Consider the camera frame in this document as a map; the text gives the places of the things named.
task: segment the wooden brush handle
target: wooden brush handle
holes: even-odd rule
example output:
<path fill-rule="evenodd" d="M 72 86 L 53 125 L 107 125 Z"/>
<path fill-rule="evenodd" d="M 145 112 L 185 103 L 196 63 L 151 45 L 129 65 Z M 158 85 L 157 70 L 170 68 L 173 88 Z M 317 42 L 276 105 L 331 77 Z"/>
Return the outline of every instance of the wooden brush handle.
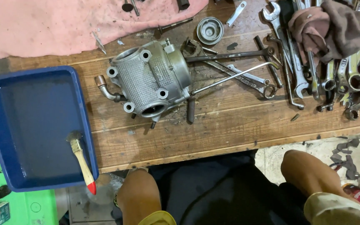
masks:
<path fill-rule="evenodd" d="M 80 168 L 83 173 L 84 181 L 86 182 L 88 190 L 91 191 L 93 195 L 95 195 L 96 186 L 95 186 L 94 177 L 91 174 L 90 169 L 88 168 L 86 160 L 84 159 L 83 150 L 76 151 L 74 155 L 77 157 L 77 160 L 79 161 Z"/>

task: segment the pink towel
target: pink towel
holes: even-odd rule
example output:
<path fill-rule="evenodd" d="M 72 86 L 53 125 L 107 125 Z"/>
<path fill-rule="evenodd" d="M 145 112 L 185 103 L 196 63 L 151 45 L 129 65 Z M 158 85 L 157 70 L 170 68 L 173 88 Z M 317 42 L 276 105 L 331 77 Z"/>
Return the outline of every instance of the pink towel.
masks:
<path fill-rule="evenodd" d="M 208 0 L 189 0 L 178 10 L 176 0 L 0 0 L 0 59 L 8 56 L 70 55 L 96 49 L 94 31 L 103 44 L 146 28 L 171 24 L 201 11 Z"/>

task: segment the paintbrush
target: paintbrush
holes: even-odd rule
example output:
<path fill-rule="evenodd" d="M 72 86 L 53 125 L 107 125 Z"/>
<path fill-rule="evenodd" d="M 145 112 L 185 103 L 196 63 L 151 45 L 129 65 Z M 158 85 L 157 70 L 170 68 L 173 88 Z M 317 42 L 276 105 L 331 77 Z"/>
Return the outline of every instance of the paintbrush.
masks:
<path fill-rule="evenodd" d="M 93 175 L 90 172 L 90 169 L 87 166 L 86 160 L 84 159 L 83 156 L 83 149 L 80 144 L 81 138 L 82 138 L 81 133 L 77 130 L 73 130 L 67 135 L 66 141 L 70 143 L 70 146 L 72 147 L 72 151 L 74 155 L 77 157 L 77 160 L 79 161 L 80 168 L 83 173 L 84 181 L 86 182 L 88 190 L 93 195 L 96 195 L 97 189 L 95 186 L 95 181 Z"/>

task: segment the wood plank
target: wood plank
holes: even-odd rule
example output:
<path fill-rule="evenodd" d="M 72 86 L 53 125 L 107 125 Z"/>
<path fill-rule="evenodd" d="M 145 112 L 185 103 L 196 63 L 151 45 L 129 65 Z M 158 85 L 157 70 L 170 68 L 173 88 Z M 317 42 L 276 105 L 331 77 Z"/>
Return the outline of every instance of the wood plank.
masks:
<path fill-rule="evenodd" d="M 258 16 L 266 2 L 260 0 L 248 4 L 235 26 L 225 25 L 224 37 L 212 47 L 213 50 L 220 53 L 256 50 L 253 37 L 259 35 L 263 38 L 272 33 L 268 24 L 262 23 Z M 170 38 L 171 43 L 181 46 L 187 36 L 197 39 L 195 28 L 200 20 L 214 16 L 225 23 L 234 9 L 235 6 L 226 1 L 220 1 L 217 5 L 210 2 L 196 15 L 194 21 L 168 30 L 162 37 L 142 31 L 139 35 L 124 37 L 122 42 L 125 45 L 118 45 L 117 42 L 107 44 L 107 56 L 100 50 L 94 50 L 71 56 L 26 59 L 10 57 L 10 69 L 16 71 L 71 65 L 77 70 L 101 172 L 360 133 L 360 118 L 357 121 L 346 120 L 342 115 L 343 108 L 339 105 L 335 106 L 332 112 L 318 113 L 315 107 L 321 102 L 307 96 L 303 100 L 297 100 L 306 105 L 305 110 L 299 111 L 295 107 L 289 107 L 284 89 L 278 90 L 275 98 L 264 100 L 256 91 L 237 80 L 230 80 L 198 95 L 193 125 L 186 123 L 186 106 L 183 104 L 164 113 L 155 129 L 148 130 L 151 124 L 149 119 L 131 119 L 130 115 L 123 111 L 122 104 L 106 99 L 96 87 L 94 76 L 106 74 L 109 58 L 157 38 Z M 236 49 L 227 50 L 227 46 L 234 42 L 238 43 Z M 223 62 L 232 63 L 242 70 L 262 63 L 263 59 Z M 193 89 L 224 77 L 218 71 L 201 64 L 195 64 L 195 67 L 190 65 L 190 71 Z M 275 82 L 267 68 L 255 70 L 253 74 Z M 112 92 L 120 92 L 113 84 L 108 84 L 108 88 Z M 296 113 L 301 114 L 300 118 L 290 122 Z"/>

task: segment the tiled floor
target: tiled floor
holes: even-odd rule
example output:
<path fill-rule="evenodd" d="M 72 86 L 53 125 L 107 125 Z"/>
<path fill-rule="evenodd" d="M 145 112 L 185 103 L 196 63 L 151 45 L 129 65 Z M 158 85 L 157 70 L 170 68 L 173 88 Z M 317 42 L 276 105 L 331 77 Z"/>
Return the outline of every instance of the tiled floor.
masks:
<path fill-rule="evenodd" d="M 309 154 L 312 154 L 322 160 L 324 163 L 330 165 L 333 161 L 330 159 L 330 156 L 333 155 L 332 150 L 337 148 L 337 145 L 340 143 L 346 143 L 353 138 L 358 137 L 360 139 L 360 135 L 349 136 L 348 139 L 342 138 L 329 138 L 329 139 L 321 139 L 315 141 L 307 141 L 305 145 L 300 143 L 293 143 L 288 145 L 279 145 L 268 148 L 259 149 L 256 154 L 256 163 L 255 165 L 266 175 L 266 177 L 273 183 L 280 184 L 284 182 L 284 177 L 280 171 L 280 165 L 283 160 L 283 155 L 287 150 L 295 149 L 299 151 L 305 151 Z M 352 159 L 354 164 L 357 167 L 357 171 L 360 174 L 360 144 L 357 148 L 350 147 L 348 150 L 352 150 Z M 345 160 L 346 154 L 339 153 Z M 347 180 L 345 177 L 346 168 L 341 168 L 338 171 L 338 174 L 341 177 L 341 183 L 355 183 L 358 184 L 357 181 Z"/>

